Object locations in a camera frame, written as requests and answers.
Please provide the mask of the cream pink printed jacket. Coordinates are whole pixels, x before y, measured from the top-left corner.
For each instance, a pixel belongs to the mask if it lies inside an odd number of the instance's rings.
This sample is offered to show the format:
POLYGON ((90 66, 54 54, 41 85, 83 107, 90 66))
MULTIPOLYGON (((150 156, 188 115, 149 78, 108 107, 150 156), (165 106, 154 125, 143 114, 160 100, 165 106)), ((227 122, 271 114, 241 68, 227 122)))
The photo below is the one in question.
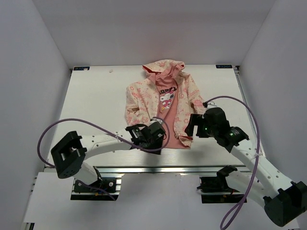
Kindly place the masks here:
POLYGON ((200 90, 185 63, 159 60, 143 65, 144 80, 130 84, 126 89, 125 118, 129 126, 148 125, 153 117, 165 120, 170 134, 163 144, 169 149, 189 149, 192 137, 185 129, 191 114, 203 114, 205 108, 200 90))

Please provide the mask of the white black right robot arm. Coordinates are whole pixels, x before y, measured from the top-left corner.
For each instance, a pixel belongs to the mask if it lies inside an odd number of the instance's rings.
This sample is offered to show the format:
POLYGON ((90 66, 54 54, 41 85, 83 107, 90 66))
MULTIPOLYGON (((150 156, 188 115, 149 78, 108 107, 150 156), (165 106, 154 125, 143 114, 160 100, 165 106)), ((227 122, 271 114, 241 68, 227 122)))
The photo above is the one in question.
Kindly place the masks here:
POLYGON ((210 183, 202 183, 198 188, 205 193, 246 192, 252 187, 248 198, 259 204, 268 218, 283 227, 307 210, 307 186, 295 183, 275 168, 263 155, 256 153, 248 135, 237 126, 230 126, 224 111, 209 108, 205 114, 191 114, 185 132, 192 136, 194 128, 199 138, 214 138, 217 144, 239 159, 255 176, 247 177, 238 168, 227 165, 216 173, 210 183))

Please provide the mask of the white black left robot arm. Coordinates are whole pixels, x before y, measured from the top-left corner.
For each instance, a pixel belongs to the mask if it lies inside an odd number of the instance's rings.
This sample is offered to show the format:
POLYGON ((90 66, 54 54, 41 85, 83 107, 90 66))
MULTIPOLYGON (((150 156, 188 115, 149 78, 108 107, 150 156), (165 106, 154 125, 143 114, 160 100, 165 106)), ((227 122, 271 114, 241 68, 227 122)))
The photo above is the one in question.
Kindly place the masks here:
POLYGON ((90 191, 101 187, 99 171, 85 162, 88 158, 118 150, 140 149, 160 154, 166 131, 158 121, 128 126, 115 133, 84 136, 76 131, 67 133, 52 149, 51 155, 60 179, 73 177, 90 191))

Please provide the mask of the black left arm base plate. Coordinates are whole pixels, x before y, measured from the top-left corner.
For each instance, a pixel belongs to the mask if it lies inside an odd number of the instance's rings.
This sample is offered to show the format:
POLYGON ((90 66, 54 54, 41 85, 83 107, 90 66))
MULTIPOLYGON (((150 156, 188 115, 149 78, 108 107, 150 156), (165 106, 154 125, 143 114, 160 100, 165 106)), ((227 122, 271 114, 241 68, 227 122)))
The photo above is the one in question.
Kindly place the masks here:
POLYGON ((71 200, 116 201, 120 192, 122 176, 122 174, 102 174, 102 182, 88 186, 78 180, 74 180, 71 200))

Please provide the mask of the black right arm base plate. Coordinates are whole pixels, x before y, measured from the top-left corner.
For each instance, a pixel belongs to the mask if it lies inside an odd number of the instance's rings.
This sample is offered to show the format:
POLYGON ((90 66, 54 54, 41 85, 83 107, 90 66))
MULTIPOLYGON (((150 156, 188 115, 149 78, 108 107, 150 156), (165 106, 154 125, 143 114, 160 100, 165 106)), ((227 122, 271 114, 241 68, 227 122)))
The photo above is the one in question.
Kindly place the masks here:
POLYGON ((243 193, 219 181, 217 176, 200 177, 200 185, 197 190, 201 192, 203 204, 235 204, 244 196, 243 193))

